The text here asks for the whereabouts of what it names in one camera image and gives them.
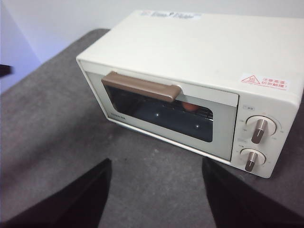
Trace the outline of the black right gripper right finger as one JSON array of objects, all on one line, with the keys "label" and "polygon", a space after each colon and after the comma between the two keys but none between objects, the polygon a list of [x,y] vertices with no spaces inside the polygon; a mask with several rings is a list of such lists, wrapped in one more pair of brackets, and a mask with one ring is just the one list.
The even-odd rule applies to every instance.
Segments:
[{"label": "black right gripper right finger", "polygon": [[202,159],[208,202],[218,228],[302,228],[304,218],[259,193],[209,158]]}]

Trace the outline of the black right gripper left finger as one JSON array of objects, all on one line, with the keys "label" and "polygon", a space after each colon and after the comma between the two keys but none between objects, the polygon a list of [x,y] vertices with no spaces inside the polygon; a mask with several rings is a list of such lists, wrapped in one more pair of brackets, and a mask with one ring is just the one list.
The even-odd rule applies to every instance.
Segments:
[{"label": "black right gripper left finger", "polygon": [[110,190],[112,162],[105,159],[75,181],[26,211],[1,223],[2,228],[96,228]]}]

